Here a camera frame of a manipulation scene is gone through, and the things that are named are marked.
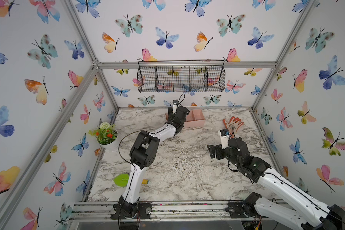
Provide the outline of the white flower pot with plant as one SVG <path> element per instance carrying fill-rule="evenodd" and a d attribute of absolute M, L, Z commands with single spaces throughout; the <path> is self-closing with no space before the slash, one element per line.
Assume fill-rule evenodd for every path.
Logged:
<path fill-rule="evenodd" d="M 95 137 L 98 144 L 108 151 L 116 151 L 121 141 L 115 125 L 108 122 L 100 123 L 97 128 L 89 130 L 88 134 Z"/>

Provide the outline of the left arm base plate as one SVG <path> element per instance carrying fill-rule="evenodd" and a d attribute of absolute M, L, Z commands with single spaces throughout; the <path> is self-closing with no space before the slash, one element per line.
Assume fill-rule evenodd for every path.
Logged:
<path fill-rule="evenodd" d="M 118 203 L 113 205 L 110 219 L 150 219 L 151 203 L 128 203 L 121 196 Z"/>

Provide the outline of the aluminium front rail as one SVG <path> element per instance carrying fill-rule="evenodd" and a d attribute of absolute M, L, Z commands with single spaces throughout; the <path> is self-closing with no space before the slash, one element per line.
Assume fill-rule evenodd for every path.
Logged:
<path fill-rule="evenodd" d="M 73 207 L 71 222 L 265 220 L 266 216 L 244 212 L 241 200 L 233 201 L 150 201 L 139 202 L 133 218 L 119 215 L 117 202 L 79 202 Z"/>

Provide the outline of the pink divided storage box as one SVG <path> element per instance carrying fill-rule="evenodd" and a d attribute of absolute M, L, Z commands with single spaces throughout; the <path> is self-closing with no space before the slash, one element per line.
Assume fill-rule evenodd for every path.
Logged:
<path fill-rule="evenodd" d="M 186 122 L 183 128 L 195 128 L 202 127 L 205 124 L 205 118 L 201 109 L 189 110 L 190 113 L 186 118 Z"/>

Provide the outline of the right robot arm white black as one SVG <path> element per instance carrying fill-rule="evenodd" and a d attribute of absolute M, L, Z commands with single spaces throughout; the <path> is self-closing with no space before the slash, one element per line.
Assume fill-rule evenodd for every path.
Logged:
<path fill-rule="evenodd" d="M 228 129 L 218 134 L 221 144 L 207 146 L 210 157 L 226 159 L 236 167 L 235 172 L 266 187 L 290 206 L 287 208 L 252 192 L 242 203 L 246 216 L 264 216 L 292 230 L 345 230 L 345 211 L 340 206 L 328 206 L 292 184 L 266 161 L 252 156 L 242 138 L 236 138 Z"/>

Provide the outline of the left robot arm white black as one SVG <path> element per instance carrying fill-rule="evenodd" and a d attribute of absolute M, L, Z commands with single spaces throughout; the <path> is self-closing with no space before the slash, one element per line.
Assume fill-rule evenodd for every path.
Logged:
<path fill-rule="evenodd" d="M 189 109 L 182 106 L 180 100 L 174 100 L 172 107 L 168 107 L 168 119 L 162 127 L 152 132 L 145 130 L 137 132 L 137 138 L 129 153 L 131 175 L 126 190 L 119 199 L 121 207 L 129 208 L 137 204 L 143 175 L 154 162 L 160 143 L 182 131 L 189 113 Z"/>

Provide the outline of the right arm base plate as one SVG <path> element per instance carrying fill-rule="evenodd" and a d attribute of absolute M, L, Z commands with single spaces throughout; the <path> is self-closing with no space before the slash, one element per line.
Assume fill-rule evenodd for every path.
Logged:
<path fill-rule="evenodd" d="M 261 216 L 255 209 L 255 205 L 258 204 L 258 201 L 235 201 L 229 202 L 227 207 L 225 207 L 224 211 L 229 213 L 230 218 L 232 219 L 254 219 Z"/>

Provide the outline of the red and white work glove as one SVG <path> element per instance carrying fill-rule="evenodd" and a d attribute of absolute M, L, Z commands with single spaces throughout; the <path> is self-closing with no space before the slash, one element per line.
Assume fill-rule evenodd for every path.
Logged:
<path fill-rule="evenodd" d="M 225 126 L 225 129 L 228 130 L 230 135 L 232 133 L 236 134 L 236 132 L 240 130 L 241 127 L 244 125 L 244 122 L 238 117 L 231 117 L 228 120 L 223 119 L 222 121 Z"/>

